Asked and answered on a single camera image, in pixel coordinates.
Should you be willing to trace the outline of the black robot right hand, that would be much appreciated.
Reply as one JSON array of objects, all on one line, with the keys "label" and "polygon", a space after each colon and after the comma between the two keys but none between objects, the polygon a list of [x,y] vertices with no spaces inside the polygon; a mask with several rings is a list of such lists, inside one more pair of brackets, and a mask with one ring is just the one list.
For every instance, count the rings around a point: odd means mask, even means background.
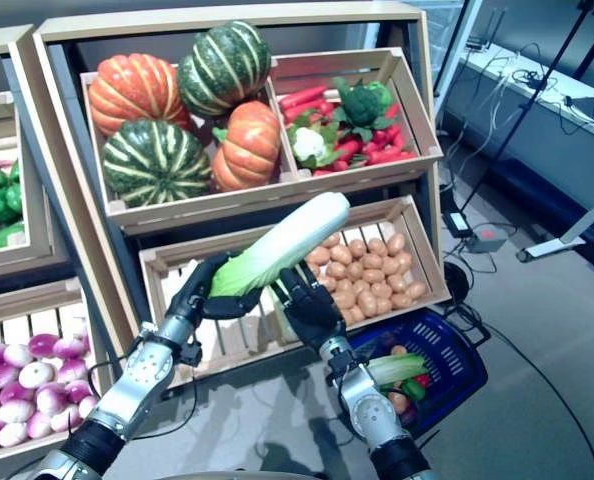
[{"label": "black robot right hand", "polygon": [[282,269],[271,288],[291,328],[307,347],[318,351],[328,339],[346,333],[340,310],[305,261]]}]

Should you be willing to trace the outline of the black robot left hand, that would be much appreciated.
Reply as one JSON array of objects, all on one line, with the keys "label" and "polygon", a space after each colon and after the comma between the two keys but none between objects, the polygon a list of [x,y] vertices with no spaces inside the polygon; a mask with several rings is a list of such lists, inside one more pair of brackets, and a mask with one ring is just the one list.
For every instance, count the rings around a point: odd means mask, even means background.
[{"label": "black robot left hand", "polygon": [[261,288],[255,288],[243,296],[209,296],[214,275],[232,257],[232,254],[220,253],[204,260],[193,270],[166,310],[162,333],[169,338],[180,337],[185,341],[204,318],[240,318],[258,304]]}]

